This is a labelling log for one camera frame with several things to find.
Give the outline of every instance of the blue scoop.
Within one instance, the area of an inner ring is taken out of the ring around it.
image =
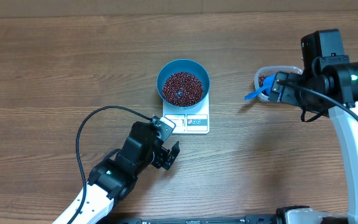
[[[273,85],[274,77],[275,77],[275,75],[271,75],[271,76],[265,78],[263,86],[255,91],[253,91],[252,93],[249,93],[248,95],[246,95],[246,97],[244,99],[245,100],[253,99],[257,95],[259,95],[259,93],[262,93],[263,91],[265,91],[265,94],[269,96],[270,89],[272,88],[272,85]]]

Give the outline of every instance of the beans in container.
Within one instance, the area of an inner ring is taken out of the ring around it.
[[[262,87],[263,85],[264,85],[264,81],[265,81],[265,79],[267,78],[267,76],[266,75],[261,75],[260,77],[259,77],[259,87]]]
[[[164,83],[162,96],[175,106],[193,106],[203,97],[203,84],[189,72],[176,72]]]

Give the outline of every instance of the white scale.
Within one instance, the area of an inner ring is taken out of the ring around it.
[[[163,116],[176,124],[173,134],[208,134],[209,133],[209,93],[194,108],[181,110],[162,104]]]

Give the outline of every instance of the green led light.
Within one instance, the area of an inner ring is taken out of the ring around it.
[[[351,77],[352,77],[352,81],[358,80],[358,76],[357,76],[357,75],[351,75]]]

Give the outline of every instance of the wooden table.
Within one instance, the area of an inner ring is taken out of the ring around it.
[[[209,72],[211,132],[171,136],[166,146],[181,146],[174,166],[147,168],[113,213],[233,217],[294,204],[345,213],[331,122],[244,101],[259,68],[302,68],[301,37],[330,28],[358,61],[358,11],[0,19],[0,223],[56,219],[81,189],[75,135],[85,116],[105,105],[161,115],[156,77],[177,58]],[[92,118],[81,137],[85,172],[140,120]]]

